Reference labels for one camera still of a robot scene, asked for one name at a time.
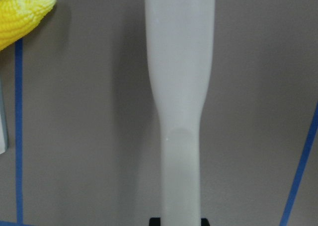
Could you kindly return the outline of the beige hand brush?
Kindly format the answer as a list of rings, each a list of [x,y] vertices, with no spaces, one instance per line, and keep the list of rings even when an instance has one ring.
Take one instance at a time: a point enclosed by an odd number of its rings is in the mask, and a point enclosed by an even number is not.
[[[199,226],[199,132],[213,58],[215,0],[145,0],[161,138],[163,226]]]

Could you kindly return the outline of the beige plastic dustpan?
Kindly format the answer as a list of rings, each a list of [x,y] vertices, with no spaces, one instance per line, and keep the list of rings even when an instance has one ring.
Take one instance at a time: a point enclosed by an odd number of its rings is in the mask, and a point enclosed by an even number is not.
[[[3,87],[0,82],[0,154],[3,154],[8,149],[8,133],[4,107]]]

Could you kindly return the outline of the yellow toy corn cob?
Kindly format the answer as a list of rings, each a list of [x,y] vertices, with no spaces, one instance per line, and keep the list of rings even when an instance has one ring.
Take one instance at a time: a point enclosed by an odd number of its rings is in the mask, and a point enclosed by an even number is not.
[[[57,0],[0,0],[0,49],[21,39],[53,9]]]

